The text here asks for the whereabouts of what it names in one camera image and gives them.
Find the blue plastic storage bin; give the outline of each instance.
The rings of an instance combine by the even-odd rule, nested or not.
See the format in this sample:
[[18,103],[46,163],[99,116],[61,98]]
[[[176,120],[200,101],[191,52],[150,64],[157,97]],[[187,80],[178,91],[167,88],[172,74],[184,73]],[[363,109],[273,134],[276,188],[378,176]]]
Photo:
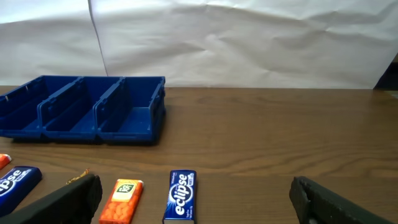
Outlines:
[[42,76],[0,96],[0,136],[156,141],[164,77]]

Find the blue eclipse mint box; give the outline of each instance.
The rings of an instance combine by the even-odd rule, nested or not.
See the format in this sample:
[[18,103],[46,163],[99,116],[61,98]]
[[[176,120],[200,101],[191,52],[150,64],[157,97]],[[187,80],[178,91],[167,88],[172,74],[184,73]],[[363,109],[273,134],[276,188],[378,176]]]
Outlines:
[[0,179],[0,217],[11,213],[40,182],[39,168],[16,166]]
[[169,196],[163,224],[194,224],[197,173],[194,170],[170,172]]

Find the orange package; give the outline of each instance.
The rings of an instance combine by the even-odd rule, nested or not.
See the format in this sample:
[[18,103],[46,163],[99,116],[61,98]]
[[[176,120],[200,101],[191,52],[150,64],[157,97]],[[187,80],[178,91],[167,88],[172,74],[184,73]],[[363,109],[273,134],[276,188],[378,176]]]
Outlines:
[[99,218],[99,224],[129,224],[137,208],[144,183],[119,179]]
[[0,154],[0,169],[3,169],[8,163],[10,163],[11,157],[7,154]]

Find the wooden table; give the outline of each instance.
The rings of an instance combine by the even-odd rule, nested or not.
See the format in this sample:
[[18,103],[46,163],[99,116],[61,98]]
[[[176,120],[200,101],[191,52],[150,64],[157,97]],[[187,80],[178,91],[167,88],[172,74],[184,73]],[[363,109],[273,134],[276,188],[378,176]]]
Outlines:
[[[0,88],[1,92],[11,87]],[[101,177],[97,223],[118,178],[145,190],[134,224],[161,223],[169,172],[198,172],[199,224],[298,223],[289,200],[305,175],[398,222],[398,100],[371,90],[168,88],[157,146],[28,144],[0,138],[11,167],[44,178],[19,207],[90,168]]]

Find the white backdrop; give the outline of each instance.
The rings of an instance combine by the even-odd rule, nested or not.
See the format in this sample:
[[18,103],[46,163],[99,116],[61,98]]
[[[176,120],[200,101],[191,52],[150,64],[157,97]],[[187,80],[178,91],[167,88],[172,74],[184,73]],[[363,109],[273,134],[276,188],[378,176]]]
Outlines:
[[[373,88],[398,52],[395,0],[91,0],[101,47],[87,1],[73,1],[57,7],[68,26],[22,10],[7,23],[0,5],[0,84],[105,75],[105,65],[109,76],[164,75],[168,86]],[[35,1],[36,17],[49,2]],[[41,28],[13,28],[30,22]]]

